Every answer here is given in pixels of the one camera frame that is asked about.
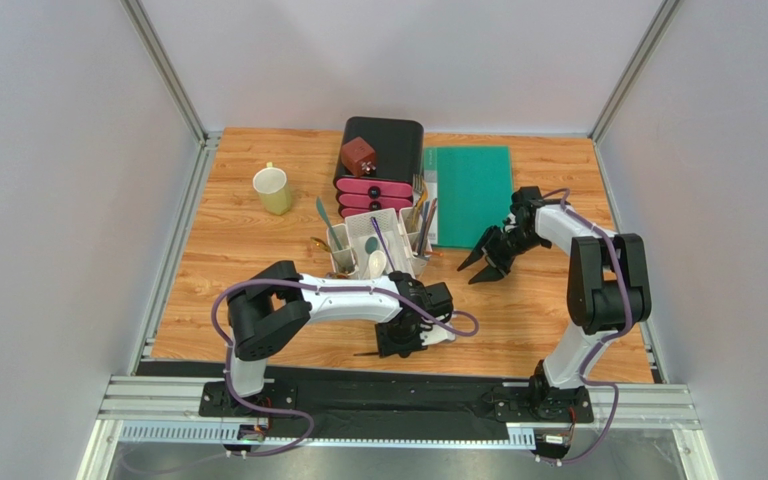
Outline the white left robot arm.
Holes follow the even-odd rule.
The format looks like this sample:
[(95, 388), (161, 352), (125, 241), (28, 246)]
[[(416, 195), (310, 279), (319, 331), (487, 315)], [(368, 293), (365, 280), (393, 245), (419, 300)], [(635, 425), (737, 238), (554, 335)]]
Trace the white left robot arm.
[(216, 302), (227, 306), (230, 329), (220, 333), (231, 350), (226, 372), (242, 398), (263, 390), (268, 359), (308, 325), (370, 321), (382, 358), (407, 358), (458, 335), (450, 324), (455, 309), (448, 287), (425, 286), (402, 271), (363, 280), (320, 278), (284, 260), (225, 290)]

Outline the gold handled knife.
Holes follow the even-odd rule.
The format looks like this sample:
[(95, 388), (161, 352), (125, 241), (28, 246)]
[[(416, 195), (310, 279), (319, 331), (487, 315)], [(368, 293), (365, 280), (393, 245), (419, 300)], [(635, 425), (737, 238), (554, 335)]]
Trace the gold handled knife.
[(412, 218), (411, 218), (411, 227), (414, 231), (417, 231), (419, 229), (419, 224), (421, 223), (420, 218), (422, 215), (422, 211), (425, 205), (425, 202), (428, 198), (428, 187), (425, 181), (422, 181), (421, 188), (419, 191), (419, 198), (415, 202), (413, 206), (412, 211)]

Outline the teal plastic knife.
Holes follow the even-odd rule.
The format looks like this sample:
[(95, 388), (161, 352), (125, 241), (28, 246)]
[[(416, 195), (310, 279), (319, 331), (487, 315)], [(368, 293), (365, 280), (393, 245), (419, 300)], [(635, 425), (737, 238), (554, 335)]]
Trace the teal plastic knife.
[(343, 245), (343, 242), (340, 240), (339, 236), (337, 235), (336, 230), (333, 224), (331, 223), (330, 218), (326, 212), (324, 203), (320, 197), (316, 197), (315, 206), (316, 206), (318, 215), (320, 216), (320, 218), (322, 219), (322, 221), (325, 223), (327, 227), (328, 234), (330, 235), (330, 238), (333, 241), (334, 246), (338, 251), (344, 250), (345, 247)]

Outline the teal plastic spoon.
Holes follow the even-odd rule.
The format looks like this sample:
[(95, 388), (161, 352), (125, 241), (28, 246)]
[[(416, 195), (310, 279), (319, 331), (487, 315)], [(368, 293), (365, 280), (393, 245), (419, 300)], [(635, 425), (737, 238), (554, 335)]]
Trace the teal plastic spoon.
[(374, 252), (380, 249), (379, 239), (376, 236), (370, 236), (365, 241), (364, 249), (368, 255), (372, 255)]

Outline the large silver fork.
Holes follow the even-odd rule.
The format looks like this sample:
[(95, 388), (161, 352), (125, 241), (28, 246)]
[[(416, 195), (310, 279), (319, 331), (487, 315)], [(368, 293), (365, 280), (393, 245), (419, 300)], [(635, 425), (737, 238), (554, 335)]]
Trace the large silver fork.
[(419, 191), (420, 191), (420, 188), (421, 188), (422, 181), (425, 181), (423, 174), (416, 174), (414, 176), (414, 180), (413, 180), (414, 203), (413, 203), (413, 206), (414, 206), (415, 202), (417, 201), (417, 199), (419, 198)]

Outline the white perforated utensil caddy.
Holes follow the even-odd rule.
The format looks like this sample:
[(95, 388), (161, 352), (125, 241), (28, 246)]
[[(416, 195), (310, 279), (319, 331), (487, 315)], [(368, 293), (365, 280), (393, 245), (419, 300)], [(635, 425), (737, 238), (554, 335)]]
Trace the white perforated utensil caddy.
[(412, 207), (371, 211), (346, 217), (327, 227), (326, 242), (333, 269), (349, 279), (368, 279), (369, 257), (374, 251), (385, 254), (385, 272), (400, 271), (419, 279), (430, 258), (415, 248), (419, 232), (410, 230)]

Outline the purple metal spoon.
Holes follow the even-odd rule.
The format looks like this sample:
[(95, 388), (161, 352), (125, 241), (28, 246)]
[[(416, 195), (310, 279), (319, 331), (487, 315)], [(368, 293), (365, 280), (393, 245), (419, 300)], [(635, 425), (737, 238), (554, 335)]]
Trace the purple metal spoon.
[(381, 228), (379, 226), (379, 223), (378, 223), (376, 217), (372, 217), (371, 218), (371, 224), (372, 224), (372, 227), (373, 227), (373, 229), (375, 231), (375, 234), (376, 234), (377, 238), (380, 241), (380, 247), (381, 247), (381, 250), (383, 251), (383, 253), (385, 254), (385, 258), (387, 260), (387, 265), (388, 265), (390, 271), (394, 272), (396, 270), (395, 269), (395, 264), (394, 264), (394, 262), (392, 260), (392, 257), (390, 255), (390, 253), (389, 253), (389, 249), (388, 249), (388, 247), (386, 245), (386, 242), (385, 242), (385, 237), (382, 234)]

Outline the black and pink drawer box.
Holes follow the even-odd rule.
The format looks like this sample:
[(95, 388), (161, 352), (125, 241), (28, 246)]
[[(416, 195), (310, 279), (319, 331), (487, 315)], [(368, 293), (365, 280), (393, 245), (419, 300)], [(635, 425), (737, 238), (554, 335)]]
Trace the black and pink drawer box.
[[(341, 164), (341, 146), (362, 137), (376, 151), (377, 169), (354, 177)], [(344, 127), (333, 186), (339, 215), (407, 208), (414, 203), (413, 180), (424, 174), (424, 127), (415, 120), (353, 116)]]

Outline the white ceramic spoon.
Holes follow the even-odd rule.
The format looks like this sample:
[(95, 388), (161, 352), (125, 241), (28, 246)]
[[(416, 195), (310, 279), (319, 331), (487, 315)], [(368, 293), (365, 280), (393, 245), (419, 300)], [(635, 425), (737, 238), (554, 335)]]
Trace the white ceramic spoon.
[(368, 257), (367, 274), (370, 279), (380, 278), (388, 267), (387, 255), (382, 250), (373, 251)]

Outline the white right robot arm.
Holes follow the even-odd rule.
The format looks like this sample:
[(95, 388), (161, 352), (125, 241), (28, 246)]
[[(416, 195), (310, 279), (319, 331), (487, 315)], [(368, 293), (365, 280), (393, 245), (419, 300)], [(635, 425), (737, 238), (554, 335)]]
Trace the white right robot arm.
[(643, 238), (602, 229), (573, 208), (569, 194), (568, 189), (547, 194), (537, 186), (518, 189), (502, 224), (488, 227), (459, 266), (485, 261), (470, 281), (487, 283), (507, 277), (514, 260), (537, 247), (567, 254), (570, 321), (529, 379), (527, 405), (541, 420), (572, 417), (592, 383), (588, 375), (595, 361), (652, 310)]

